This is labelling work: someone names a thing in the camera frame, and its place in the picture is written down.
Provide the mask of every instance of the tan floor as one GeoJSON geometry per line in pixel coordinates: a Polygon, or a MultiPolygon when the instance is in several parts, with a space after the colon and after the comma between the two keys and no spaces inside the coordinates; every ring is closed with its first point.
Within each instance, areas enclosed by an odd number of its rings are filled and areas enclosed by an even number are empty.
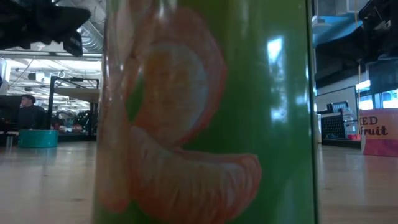
{"type": "MultiPolygon", "coordinates": [[[[1,151],[1,224],[89,224],[95,143],[57,151],[1,151]]],[[[398,159],[355,149],[319,151],[322,224],[391,224],[398,220],[398,159]]]]}

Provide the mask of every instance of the teal bin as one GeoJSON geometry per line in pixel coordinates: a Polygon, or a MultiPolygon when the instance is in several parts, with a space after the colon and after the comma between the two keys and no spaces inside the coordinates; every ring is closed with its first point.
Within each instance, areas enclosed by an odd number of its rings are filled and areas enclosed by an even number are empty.
{"type": "Polygon", "coordinates": [[[48,148],[58,145],[58,131],[54,130],[20,130],[18,147],[48,148]]]}

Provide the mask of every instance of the man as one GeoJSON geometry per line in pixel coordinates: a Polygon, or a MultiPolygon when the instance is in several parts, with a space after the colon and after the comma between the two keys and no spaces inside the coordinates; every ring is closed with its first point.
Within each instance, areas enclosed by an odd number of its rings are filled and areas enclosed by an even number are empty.
{"type": "Polygon", "coordinates": [[[35,106],[36,99],[34,96],[25,94],[22,96],[21,108],[18,114],[19,129],[44,129],[46,111],[35,106]]]}

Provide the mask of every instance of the orange slice graphic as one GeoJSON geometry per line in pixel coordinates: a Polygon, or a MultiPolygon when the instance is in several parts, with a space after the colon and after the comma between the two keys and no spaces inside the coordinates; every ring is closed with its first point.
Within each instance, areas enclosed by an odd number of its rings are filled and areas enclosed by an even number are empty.
{"type": "Polygon", "coordinates": [[[132,196],[167,223],[224,223],[256,195],[261,167],[253,155],[170,152],[143,129],[131,129],[132,196]]]}
{"type": "Polygon", "coordinates": [[[142,19],[147,26],[136,26],[125,60],[133,63],[121,69],[114,44],[107,48],[98,199],[112,212],[124,211],[133,200],[146,214],[171,224],[222,224],[255,198],[261,166],[250,154],[182,149],[218,109],[226,66],[206,24],[193,11],[178,7],[163,16],[158,12],[150,8],[142,19]],[[144,97],[130,123],[125,100],[139,70],[144,97]]]}

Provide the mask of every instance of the glossy can surface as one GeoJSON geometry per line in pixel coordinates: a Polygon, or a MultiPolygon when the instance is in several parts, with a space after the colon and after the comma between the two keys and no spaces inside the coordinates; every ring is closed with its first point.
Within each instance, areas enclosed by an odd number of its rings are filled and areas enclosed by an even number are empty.
{"type": "Polygon", "coordinates": [[[93,223],[316,223],[307,3],[108,1],[93,223]]]}

